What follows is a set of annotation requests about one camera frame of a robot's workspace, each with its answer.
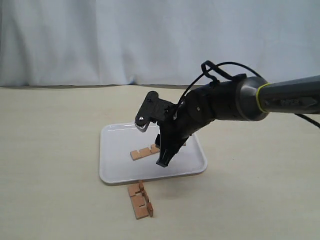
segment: yellow ring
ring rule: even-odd
[[[263,113],[267,113],[267,111],[263,110],[263,108],[261,107],[261,104],[260,104],[260,101],[259,101],[259,92],[260,92],[260,89],[262,89],[263,87],[265,87],[267,85],[270,85],[270,83],[266,83],[266,84],[260,86],[258,88],[258,90],[256,91],[256,93],[255,93],[256,104],[258,105],[258,108],[260,109],[260,111],[263,112]]]

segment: white tray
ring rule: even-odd
[[[159,127],[150,124],[146,132],[140,132],[134,123],[105,126],[100,136],[99,175],[107,184],[137,180],[192,175],[207,168],[207,159],[193,134],[172,158],[167,167],[156,164],[159,153],[133,161],[130,152],[150,147],[155,143]]]

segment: white backdrop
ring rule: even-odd
[[[3,86],[186,85],[205,60],[320,75],[320,1],[2,0]]]

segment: table surface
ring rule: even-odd
[[[100,131],[151,89],[183,91],[0,88],[1,239],[319,239],[319,129],[293,114],[198,131],[206,171],[146,182],[154,217],[136,220],[127,186],[99,178]]]

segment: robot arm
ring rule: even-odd
[[[206,64],[229,81],[218,81],[206,70]],[[178,104],[160,99],[155,91],[146,95],[135,125],[141,132],[150,122],[159,126],[156,164],[167,167],[189,136],[214,120],[260,121],[272,112],[320,114],[320,75],[270,84],[258,74],[230,76],[214,69],[216,66],[203,63],[203,75],[212,81],[191,90]]]

